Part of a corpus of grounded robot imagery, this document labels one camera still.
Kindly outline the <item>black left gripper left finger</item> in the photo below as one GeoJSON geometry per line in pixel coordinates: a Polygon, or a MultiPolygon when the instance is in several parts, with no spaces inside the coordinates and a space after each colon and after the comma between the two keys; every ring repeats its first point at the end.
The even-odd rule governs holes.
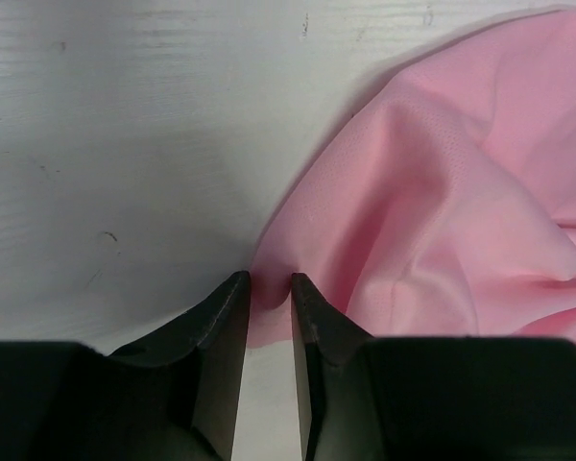
{"type": "Polygon", "coordinates": [[[251,278],[110,354],[0,341],[0,460],[228,460],[251,278]]]}

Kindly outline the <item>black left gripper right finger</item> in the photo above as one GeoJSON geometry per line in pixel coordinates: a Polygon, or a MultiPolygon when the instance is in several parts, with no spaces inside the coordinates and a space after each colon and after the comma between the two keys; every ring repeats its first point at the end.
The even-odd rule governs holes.
{"type": "Polygon", "coordinates": [[[374,337],[291,279],[306,460],[576,460],[576,345],[374,337]]]}

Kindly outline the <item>pink t shirt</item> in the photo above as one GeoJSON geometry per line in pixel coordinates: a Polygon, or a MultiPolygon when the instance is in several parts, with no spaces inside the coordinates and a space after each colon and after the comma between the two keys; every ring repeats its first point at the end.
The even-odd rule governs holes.
{"type": "Polygon", "coordinates": [[[576,342],[576,10],[397,73],[300,178],[252,262],[253,348],[302,272],[378,335],[576,342]]]}

